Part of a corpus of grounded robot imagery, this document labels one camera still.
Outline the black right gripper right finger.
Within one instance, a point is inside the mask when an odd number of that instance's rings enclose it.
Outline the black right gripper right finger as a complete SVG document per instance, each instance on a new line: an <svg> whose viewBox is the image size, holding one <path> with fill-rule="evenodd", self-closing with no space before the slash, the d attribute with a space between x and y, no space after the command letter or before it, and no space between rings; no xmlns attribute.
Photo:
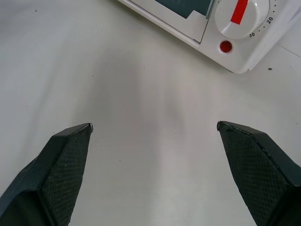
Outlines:
<svg viewBox="0 0 301 226"><path fill-rule="evenodd" d="M266 133L219 121L238 190L258 226L301 224L301 168Z"/></svg>

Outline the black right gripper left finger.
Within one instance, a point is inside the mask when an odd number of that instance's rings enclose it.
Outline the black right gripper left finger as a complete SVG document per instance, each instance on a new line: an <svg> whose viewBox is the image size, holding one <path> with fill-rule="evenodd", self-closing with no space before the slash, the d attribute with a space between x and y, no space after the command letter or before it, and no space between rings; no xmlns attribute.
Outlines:
<svg viewBox="0 0 301 226"><path fill-rule="evenodd" d="M2 226L67 226L83 181L93 125L54 134L0 197Z"/></svg>

